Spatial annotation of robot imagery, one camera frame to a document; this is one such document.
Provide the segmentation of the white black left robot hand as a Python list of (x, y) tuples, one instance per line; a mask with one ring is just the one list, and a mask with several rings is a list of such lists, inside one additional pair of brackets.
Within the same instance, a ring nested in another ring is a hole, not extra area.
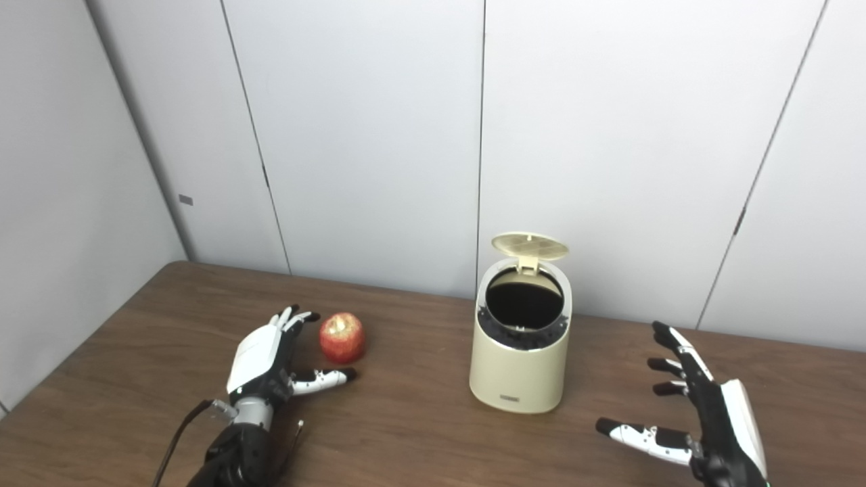
[(293, 396), (318, 394), (358, 379), (352, 367), (290, 371), (303, 327), (319, 318), (318, 312), (301, 312), (291, 305), (241, 340), (226, 385), (229, 404), (239, 408), (241, 400), (257, 398), (278, 407)]

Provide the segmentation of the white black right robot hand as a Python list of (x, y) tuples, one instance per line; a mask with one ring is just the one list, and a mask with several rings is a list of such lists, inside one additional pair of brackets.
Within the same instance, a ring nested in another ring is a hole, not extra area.
[(654, 340), (677, 359), (649, 358), (647, 366), (675, 376), (653, 386), (658, 396), (684, 396), (695, 407), (701, 435), (599, 418), (596, 430), (611, 440), (656, 459), (687, 466), (705, 486), (769, 486), (760, 429), (745, 385), (718, 382), (695, 346), (674, 327), (652, 323)]

